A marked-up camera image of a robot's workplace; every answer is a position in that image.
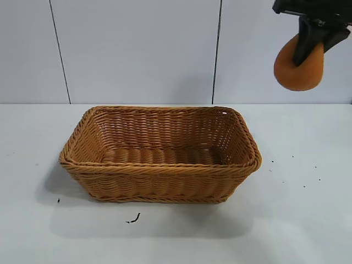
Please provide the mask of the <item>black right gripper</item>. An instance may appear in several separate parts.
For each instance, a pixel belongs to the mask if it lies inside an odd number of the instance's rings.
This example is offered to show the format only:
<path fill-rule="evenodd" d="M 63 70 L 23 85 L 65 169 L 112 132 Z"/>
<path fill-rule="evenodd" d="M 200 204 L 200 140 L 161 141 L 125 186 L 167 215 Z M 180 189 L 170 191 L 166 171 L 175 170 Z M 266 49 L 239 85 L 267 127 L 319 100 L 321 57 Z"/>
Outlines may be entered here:
<path fill-rule="evenodd" d="M 299 17 L 293 63 L 300 66 L 318 44 L 323 53 L 347 39 L 351 31 L 351 0 L 276 0 L 273 11 Z"/>

